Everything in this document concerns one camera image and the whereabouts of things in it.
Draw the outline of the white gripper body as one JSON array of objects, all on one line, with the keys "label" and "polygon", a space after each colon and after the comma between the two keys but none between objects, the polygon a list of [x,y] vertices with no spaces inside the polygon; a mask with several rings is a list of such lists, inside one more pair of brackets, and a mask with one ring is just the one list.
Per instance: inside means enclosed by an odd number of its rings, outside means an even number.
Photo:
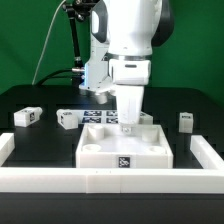
[{"label": "white gripper body", "polygon": [[123,126],[139,123],[144,86],[149,83],[151,62],[111,59],[109,74],[115,85],[118,122]]}]

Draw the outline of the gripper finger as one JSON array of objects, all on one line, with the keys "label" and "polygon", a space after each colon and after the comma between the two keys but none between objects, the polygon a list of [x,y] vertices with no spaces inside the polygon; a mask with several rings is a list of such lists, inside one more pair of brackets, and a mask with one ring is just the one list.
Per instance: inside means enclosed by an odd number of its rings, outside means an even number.
[{"label": "gripper finger", "polygon": [[132,128],[130,126],[121,126],[121,130],[124,134],[131,134]]}]

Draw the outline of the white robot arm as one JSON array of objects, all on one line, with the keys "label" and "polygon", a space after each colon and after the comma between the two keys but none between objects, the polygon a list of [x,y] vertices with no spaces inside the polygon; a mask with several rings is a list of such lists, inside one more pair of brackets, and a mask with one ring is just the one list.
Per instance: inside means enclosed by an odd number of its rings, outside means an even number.
[{"label": "white robot arm", "polygon": [[118,123],[130,133],[139,123],[153,49],[174,30],[169,0],[99,0],[91,9],[91,54],[82,90],[99,103],[116,97]]}]

